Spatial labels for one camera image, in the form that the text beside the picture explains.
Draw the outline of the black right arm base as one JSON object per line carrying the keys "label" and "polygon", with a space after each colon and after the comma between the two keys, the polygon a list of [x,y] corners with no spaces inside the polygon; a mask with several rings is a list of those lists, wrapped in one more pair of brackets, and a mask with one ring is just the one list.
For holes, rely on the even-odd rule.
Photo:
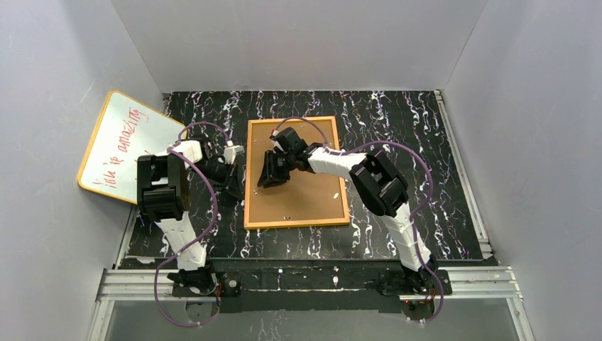
{"label": "black right arm base", "polygon": [[381,271],[376,279],[376,290],[384,296],[409,296],[406,303],[433,303],[441,295],[453,293],[451,279],[445,270],[436,270],[434,276],[427,271],[415,273],[405,270]]}

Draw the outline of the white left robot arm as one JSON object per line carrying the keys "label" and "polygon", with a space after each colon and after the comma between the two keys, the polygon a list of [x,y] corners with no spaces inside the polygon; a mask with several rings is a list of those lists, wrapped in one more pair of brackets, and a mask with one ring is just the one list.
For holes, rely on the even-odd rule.
{"label": "white left robot arm", "polygon": [[169,146],[164,152],[137,159],[137,205],[167,237],[177,254],[181,271],[196,271],[207,262],[207,251],[190,220],[189,170],[202,173],[209,190],[224,191],[243,199],[243,186],[236,158],[244,147],[227,141],[221,155],[212,155],[206,139],[186,139]]}

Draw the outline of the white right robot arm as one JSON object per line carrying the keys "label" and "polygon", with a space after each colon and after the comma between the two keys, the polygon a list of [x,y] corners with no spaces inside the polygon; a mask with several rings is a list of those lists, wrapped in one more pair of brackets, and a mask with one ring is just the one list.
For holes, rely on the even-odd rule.
{"label": "white right robot arm", "polygon": [[431,251],[413,225],[408,183],[382,148],[352,153],[330,149],[325,144],[307,144],[291,127],[273,131],[270,140],[273,148],[264,154],[258,186],[286,183],[293,170],[349,180],[363,206],[387,228],[401,265],[416,273],[436,270]]}

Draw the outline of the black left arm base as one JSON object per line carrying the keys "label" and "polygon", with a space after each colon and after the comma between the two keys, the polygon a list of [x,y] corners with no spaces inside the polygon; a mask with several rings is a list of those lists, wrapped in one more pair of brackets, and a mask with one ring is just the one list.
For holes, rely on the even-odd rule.
{"label": "black left arm base", "polygon": [[215,272],[202,268],[172,272],[167,278],[173,283],[174,297],[236,297],[241,294],[239,272]]}

